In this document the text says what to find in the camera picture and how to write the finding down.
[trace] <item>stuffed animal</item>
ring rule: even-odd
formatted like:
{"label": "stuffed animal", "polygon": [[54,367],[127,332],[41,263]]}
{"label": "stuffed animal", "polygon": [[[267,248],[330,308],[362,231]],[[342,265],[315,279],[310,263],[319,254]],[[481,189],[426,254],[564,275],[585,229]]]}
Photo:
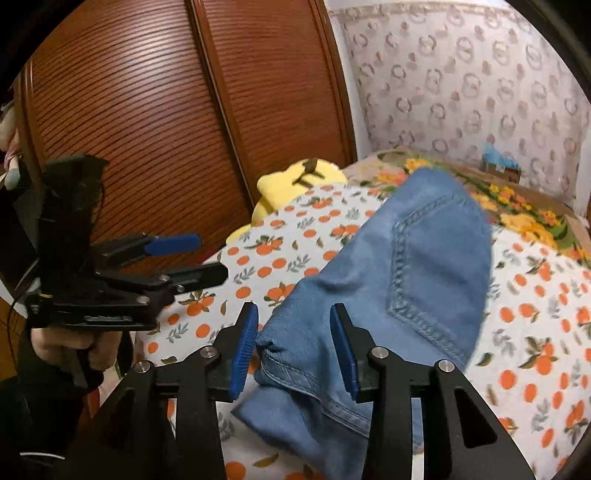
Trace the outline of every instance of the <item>stuffed animal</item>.
{"label": "stuffed animal", "polygon": [[252,225],[256,225],[314,185],[326,183],[347,183],[347,177],[335,164],[320,158],[301,160],[287,170],[263,175],[256,183],[262,198],[252,212],[252,223],[233,232],[226,244],[248,232]]}

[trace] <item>wooden wardrobe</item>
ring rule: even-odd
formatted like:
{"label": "wooden wardrobe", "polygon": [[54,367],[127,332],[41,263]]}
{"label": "wooden wardrobe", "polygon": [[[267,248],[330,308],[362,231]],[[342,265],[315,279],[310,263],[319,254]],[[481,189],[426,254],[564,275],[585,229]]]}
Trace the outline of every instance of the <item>wooden wardrobe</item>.
{"label": "wooden wardrobe", "polygon": [[[15,83],[34,183],[52,158],[105,158],[94,241],[196,232],[201,261],[249,223],[258,178],[355,141],[323,0],[86,0]],[[159,259],[150,269],[166,267]]]}

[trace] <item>blue object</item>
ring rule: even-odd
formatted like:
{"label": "blue object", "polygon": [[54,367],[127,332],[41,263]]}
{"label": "blue object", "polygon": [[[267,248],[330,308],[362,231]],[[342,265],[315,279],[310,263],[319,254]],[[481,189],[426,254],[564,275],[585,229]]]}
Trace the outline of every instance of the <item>blue object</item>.
{"label": "blue object", "polygon": [[153,257],[164,257],[193,252],[201,248],[201,238],[195,233],[159,237],[144,247],[144,252]]}
{"label": "blue object", "polygon": [[357,375],[357,363],[353,350],[349,345],[343,323],[333,305],[330,308],[330,334],[335,344],[336,356],[339,361],[341,374],[343,375],[343,383],[345,390],[351,395],[351,399],[355,400],[359,395],[359,380]]}
{"label": "blue object", "polygon": [[514,168],[521,170],[519,164],[515,160],[511,160],[501,154],[492,144],[487,143],[484,146],[484,161],[500,168]]}
{"label": "blue object", "polygon": [[251,362],[252,352],[255,349],[255,338],[258,330],[258,307],[251,303],[250,308],[246,311],[246,323],[241,332],[236,353],[232,358],[232,371],[230,373],[230,386],[228,387],[228,394],[232,401],[236,400],[246,382],[246,375],[248,373],[248,365]]}
{"label": "blue object", "polygon": [[[403,359],[469,359],[491,271],[486,215],[456,180],[421,168],[313,277],[302,279],[259,332],[260,383],[235,415],[271,445],[329,480],[361,477],[371,404],[356,404],[341,375],[330,308]],[[423,442],[413,402],[413,445]]]}

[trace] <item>bed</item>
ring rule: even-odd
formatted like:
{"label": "bed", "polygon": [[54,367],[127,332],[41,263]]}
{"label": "bed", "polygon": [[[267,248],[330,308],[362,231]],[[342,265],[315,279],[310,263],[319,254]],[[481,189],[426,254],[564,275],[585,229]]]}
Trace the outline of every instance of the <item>bed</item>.
{"label": "bed", "polygon": [[[227,282],[184,294],[159,325],[137,334],[135,360],[177,362],[235,322],[245,301],[259,307],[259,327],[298,280],[317,274],[417,168],[456,176],[491,214],[493,269],[482,333],[466,375],[499,417],[538,478],[551,478],[581,439],[589,415],[591,313],[581,242],[567,215],[477,171],[449,167],[408,151],[382,152],[345,170],[349,184],[317,186],[212,257]],[[245,392],[256,388],[251,361]],[[322,478],[301,459],[266,445],[218,404],[230,480]],[[175,423],[175,402],[168,405]],[[423,456],[414,457],[422,478]]]}

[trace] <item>denim fabric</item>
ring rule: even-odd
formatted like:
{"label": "denim fabric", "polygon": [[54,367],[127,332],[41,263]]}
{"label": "denim fabric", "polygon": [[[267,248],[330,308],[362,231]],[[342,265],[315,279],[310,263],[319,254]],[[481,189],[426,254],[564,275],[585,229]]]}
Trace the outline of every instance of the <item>denim fabric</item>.
{"label": "denim fabric", "polygon": [[[371,404],[345,391],[331,305],[405,360],[460,368],[473,351],[491,269],[485,214],[446,173],[419,169],[314,277],[301,280],[259,332],[261,388],[235,415],[329,480],[359,479]],[[413,402],[413,444],[422,443]]]}

